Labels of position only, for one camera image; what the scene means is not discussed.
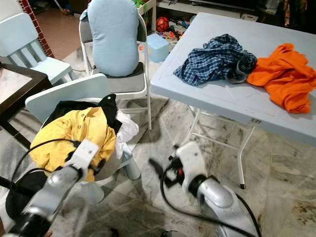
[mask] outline light blue cushion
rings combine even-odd
[[[131,0],[93,0],[88,6],[95,66],[113,77],[138,65],[138,11]]]

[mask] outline white chair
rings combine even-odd
[[[147,110],[148,112],[148,129],[152,129],[152,117],[151,117],[151,104],[150,104],[150,91],[149,91],[149,78],[148,78],[148,48],[147,48],[147,30],[144,19],[141,15],[138,15],[139,25],[137,32],[137,40],[143,42],[145,63],[139,62],[135,71],[126,77],[111,77],[106,75],[110,80],[111,93],[117,95],[117,99],[138,99],[147,98],[147,107],[133,108],[133,109],[122,109],[123,112],[128,114],[139,113]],[[92,33],[89,26],[88,17],[85,17],[79,23],[79,34],[81,41],[81,48],[83,53],[83,60],[85,70],[88,75],[98,73],[98,69],[92,69],[91,63],[86,53],[85,44],[92,42]]]
[[[84,100],[99,102],[103,97],[110,94],[109,81],[103,74],[95,74],[75,81],[67,82],[55,86],[51,89],[32,95],[25,101],[26,108],[39,121],[44,123],[49,115],[54,111],[56,105],[62,100]],[[121,165],[130,179],[137,179],[141,175],[132,152],[125,144]],[[103,198],[103,191],[96,183],[84,183],[87,192],[93,192],[90,196],[94,202],[99,202]]]
[[[1,60],[45,73],[52,84],[66,74],[69,74],[72,80],[77,79],[68,63],[45,55],[37,40],[38,36],[31,18],[26,13],[0,21]]]

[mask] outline light blue chair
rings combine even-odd
[[[0,60],[48,75],[54,84],[69,74],[77,79],[68,63],[47,57],[40,46],[38,33],[31,18],[20,13],[0,21]]]

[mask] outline chair backrest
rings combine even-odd
[[[139,19],[139,24],[137,28],[137,41],[146,42],[146,39],[147,39],[146,24],[142,16],[139,14],[138,14],[138,19]],[[93,38],[92,38],[92,32],[90,29],[88,17],[85,17],[84,19],[80,21],[79,34],[80,34],[80,40],[82,43],[92,42]]]
[[[26,99],[25,105],[31,114],[44,123],[60,101],[102,99],[110,93],[110,83],[106,76],[95,74],[32,95]]]
[[[44,61],[36,28],[26,13],[19,13],[0,22],[0,57],[14,65],[31,68]]]

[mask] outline wire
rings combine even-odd
[[[42,142],[42,143],[39,143],[37,144],[36,146],[32,147],[31,149],[29,149],[27,152],[25,152],[25,154],[21,157],[21,159],[19,160],[19,162],[17,163],[15,169],[14,169],[14,172],[13,172],[13,175],[12,175],[12,178],[11,178],[11,181],[14,182],[14,178],[16,176],[16,173],[18,171],[18,169],[20,168],[21,164],[22,164],[22,161],[25,159],[25,157],[28,155],[28,153],[30,153],[32,150],[36,149],[37,147],[40,147],[42,145],[45,145],[47,143],[50,143],[50,142],[56,142],[56,141],[69,141],[69,142],[74,142],[72,140],[69,140],[69,139],[64,139],[64,138],[58,138],[58,139],[52,139],[52,140],[49,140],[49,141],[46,141],[46,142]]]
[[[206,217],[206,216],[203,216],[203,215],[198,215],[198,214],[193,214],[193,213],[189,213],[189,212],[186,212],[186,211],[183,211],[183,210],[180,210],[178,209],[177,207],[173,206],[168,200],[167,200],[167,197],[164,193],[164,180],[166,178],[166,175],[167,175],[167,171],[171,170],[172,169],[172,166],[169,166],[162,174],[161,178],[160,178],[160,191],[161,191],[161,195],[162,195],[162,198],[163,200],[168,204],[168,206],[170,206],[173,210],[179,212],[179,213],[182,213],[184,215],[188,215],[188,216],[191,216],[191,217],[195,217],[195,218],[199,218],[201,220],[204,220],[204,221],[209,221],[209,222],[212,222],[212,223],[215,223],[215,224],[218,224],[218,225],[222,225],[222,226],[225,226],[227,228],[230,228],[240,234],[243,234],[247,237],[256,237],[254,236],[253,234],[247,232],[247,231],[244,231],[242,229],[239,229],[235,226],[232,226],[228,223],[225,223],[223,221],[220,221],[218,220],[217,218],[212,218],[212,217]]]
[[[260,232],[260,228],[259,228],[259,225],[258,225],[258,222],[256,220],[256,217],[255,215],[253,214],[253,212],[251,211],[250,207],[248,206],[248,204],[246,203],[246,201],[241,197],[239,196],[237,193],[235,193],[237,198],[242,202],[242,204],[246,207],[247,211],[249,212],[249,215],[253,221],[253,224],[255,225],[255,228],[256,228],[256,231],[257,231],[257,234],[258,234],[258,237],[261,237],[261,232]]]
[[[42,170],[42,171],[46,171],[46,172],[49,172],[51,173],[51,171],[47,170],[47,169],[44,169],[44,168],[34,168],[34,169],[30,169],[28,172],[26,172],[22,177],[32,173],[33,171],[37,171],[37,170]]]
[[[77,69],[73,69],[76,72],[85,72],[85,70],[77,70]]]

